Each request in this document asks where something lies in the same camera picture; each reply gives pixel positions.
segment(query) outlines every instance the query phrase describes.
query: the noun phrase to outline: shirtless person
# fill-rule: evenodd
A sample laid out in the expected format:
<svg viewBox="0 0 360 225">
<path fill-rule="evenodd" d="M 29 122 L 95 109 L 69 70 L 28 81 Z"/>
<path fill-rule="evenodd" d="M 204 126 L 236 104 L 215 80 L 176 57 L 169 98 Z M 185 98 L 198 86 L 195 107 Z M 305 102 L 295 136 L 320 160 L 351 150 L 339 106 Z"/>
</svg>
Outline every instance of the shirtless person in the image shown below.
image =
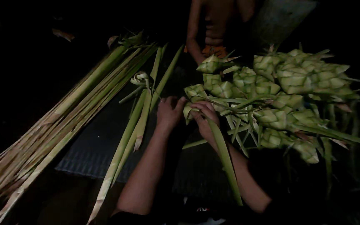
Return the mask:
<svg viewBox="0 0 360 225">
<path fill-rule="evenodd" d="M 201 51 L 197 43 L 198 24 L 201 11 L 205 8 L 205 49 Z M 210 49 L 218 57 L 226 55 L 223 48 L 224 35 L 227 25 L 236 17 L 241 18 L 242 22 L 247 22 L 254 14 L 254 0 L 192 0 L 190 17 L 188 19 L 186 48 L 194 58 L 195 62 L 201 64 L 209 54 Z"/>
</svg>

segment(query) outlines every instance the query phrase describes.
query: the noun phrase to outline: black shirt sleeve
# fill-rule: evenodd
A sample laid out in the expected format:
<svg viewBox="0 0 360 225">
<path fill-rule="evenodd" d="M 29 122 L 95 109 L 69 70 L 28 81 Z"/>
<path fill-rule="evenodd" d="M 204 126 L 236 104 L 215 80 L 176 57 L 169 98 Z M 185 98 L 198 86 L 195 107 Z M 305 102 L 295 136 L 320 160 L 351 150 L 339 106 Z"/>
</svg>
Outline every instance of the black shirt sleeve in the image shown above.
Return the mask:
<svg viewBox="0 0 360 225">
<path fill-rule="evenodd" d="M 108 219 L 107 225 L 121 225 L 121 224 L 141 224 L 152 222 L 150 215 L 138 215 L 128 212 L 118 212 Z"/>
</svg>

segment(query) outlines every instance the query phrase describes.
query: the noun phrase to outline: forearm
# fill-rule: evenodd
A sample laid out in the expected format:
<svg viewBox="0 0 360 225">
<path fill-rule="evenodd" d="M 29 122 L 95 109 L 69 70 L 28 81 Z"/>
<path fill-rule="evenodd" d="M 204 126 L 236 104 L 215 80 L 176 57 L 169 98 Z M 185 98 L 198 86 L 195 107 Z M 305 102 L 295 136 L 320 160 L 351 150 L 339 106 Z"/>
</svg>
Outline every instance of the forearm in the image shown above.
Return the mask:
<svg viewBox="0 0 360 225">
<path fill-rule="evenodd" d="M 201 53 L 201 48 L 197 41 L 194 38 L 188 38 L 186 44 L 188 52 L 190 52 L 195 62 L 200 65 L 205 60 L 205 57 Z"/>
<path fill-rule="evenodd" d="M 233 162 L 241 197 L 255 212 L 264 212 L 272 199 L 262 190 L 252 177 L 247 165 L 248 160 L 231 144 L 228 143 L 227 146 Z"/>
<path fill-rule="evenodd" d="M 120 194 L 117 209 L 134 214 L 150 212 L 163 175 L 169 133 L 156 128 L 141 160 Z"/>
</svg>

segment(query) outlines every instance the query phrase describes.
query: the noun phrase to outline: finger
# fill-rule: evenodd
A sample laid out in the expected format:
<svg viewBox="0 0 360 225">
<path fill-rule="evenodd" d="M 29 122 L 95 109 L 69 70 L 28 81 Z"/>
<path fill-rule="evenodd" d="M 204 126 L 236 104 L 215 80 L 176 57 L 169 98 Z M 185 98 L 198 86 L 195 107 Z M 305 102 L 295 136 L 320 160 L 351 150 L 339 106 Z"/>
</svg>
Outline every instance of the finger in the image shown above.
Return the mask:
<svg viewBox="0 0 360 225">
<path fill-rule="evenodd" d="M 166 99 L 165 99 L 165 98 L 161 99 L 158 106 L 161 106 L 161 105 L 164 104 L 165 102 L 166 102 Z"/>
<path fill-rule="evenodd" d="M 215 112 L 215 108 L 213 107 L 213 104 L 210 103 L 210 102 L 207 102 L 207 101 L 200 101 L 200 102 L 197 102 L 199 104 L 203 104 L 205 106 L 207 106 L 210 110 L 212 110 L 213 112 Z"/>
<path fill-rule="evenodd" d="M 173 101 L 173 96 L 169 96 L 169 97 L 167 97 L 165 103 L 171 105 L 171 104 L 172 104 L 172 101 Z"/>
<path fill-rule="evenodd" d="M 198 125 L 202 125 L 204 118 L 202 117 L 201 113 L 191 111 L 190 114 L 194 117 L 194 120 L 197 122 Z"/>
<path fill-rule="evenodd" d="M 210 110 L 206 105 L 194 103 L 190 105 L 191 108 L 198 108 L 211 120 L 216 120 L 216 113 Z"/>
<path fill-rule="evenodd" d="M 186 97 L 181 97 L 180 100 L 178 100 L 176 107 L 174 108 L 174 110 L 176 111 L 182 111 L 184 108 L 184 105 L 186 104 L 187 100 Z"/>
</svg>

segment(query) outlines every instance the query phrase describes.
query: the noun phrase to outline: bare torso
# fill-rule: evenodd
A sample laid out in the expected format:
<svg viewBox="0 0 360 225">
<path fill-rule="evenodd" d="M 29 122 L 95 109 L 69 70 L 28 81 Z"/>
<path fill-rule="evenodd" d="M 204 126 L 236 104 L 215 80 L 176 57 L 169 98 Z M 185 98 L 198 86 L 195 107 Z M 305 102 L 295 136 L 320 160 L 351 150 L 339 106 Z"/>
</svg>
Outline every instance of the bare torso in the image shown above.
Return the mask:
<svg viewBox="0 0 360 225">
<path fill-rule="evenodd" d="M 235 13 L 234 0 L 205 0 L 206 9 L 205 44 L 220 46 L 223 44 L 226 26 Z"/>
</svg>

